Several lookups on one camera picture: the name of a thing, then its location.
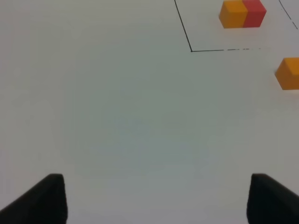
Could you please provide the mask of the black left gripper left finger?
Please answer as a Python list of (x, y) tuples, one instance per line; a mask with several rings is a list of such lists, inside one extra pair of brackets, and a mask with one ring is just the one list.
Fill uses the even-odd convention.
[(49, 174), (0, 210), (2, 224), (65, 224), (68, 205), (64, 176)]

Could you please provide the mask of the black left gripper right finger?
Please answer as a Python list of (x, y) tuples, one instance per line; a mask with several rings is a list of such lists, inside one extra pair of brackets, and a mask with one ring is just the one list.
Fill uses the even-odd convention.
[(297, 224), (299, 196), (266, 174), (252, 174), (246, 215), (249, 224)]

